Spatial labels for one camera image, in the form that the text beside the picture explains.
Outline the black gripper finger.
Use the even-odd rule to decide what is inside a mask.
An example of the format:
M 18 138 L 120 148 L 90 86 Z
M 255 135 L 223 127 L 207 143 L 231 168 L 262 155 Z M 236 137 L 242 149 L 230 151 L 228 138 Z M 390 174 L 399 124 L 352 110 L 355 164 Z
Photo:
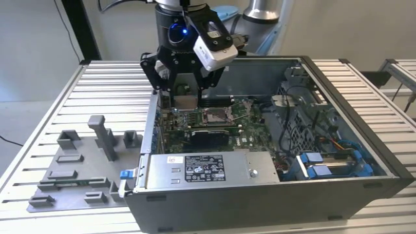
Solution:
M 199 107 L 204 106 L 203 91 L 211 87 L 218 86 L 224 70 L 226 70 L 226 67 L 222 67 L 218 70 L 208 72 L 208 75 L 204 77 L 202 68 L 196 68 L 195 79 L 196 79 L 198 88 L 199 88 L 198 89 L 198 106 Z
M 171 58 L 171 51 L 158 51 L 156 53 L 146 52 L 142 54 L 140 57 L 140 66 L 147 75 L 147 78 L 151 82 L 151 85 L 156 90 L 166 91 L 170 93 L 170 104 L 174 107 L 174 71 L 172 68 L 172 58 Z M 164 76 L 159 74 L 156 70 L 156 62 L 160 61 L 166 72 L 163 73 Z

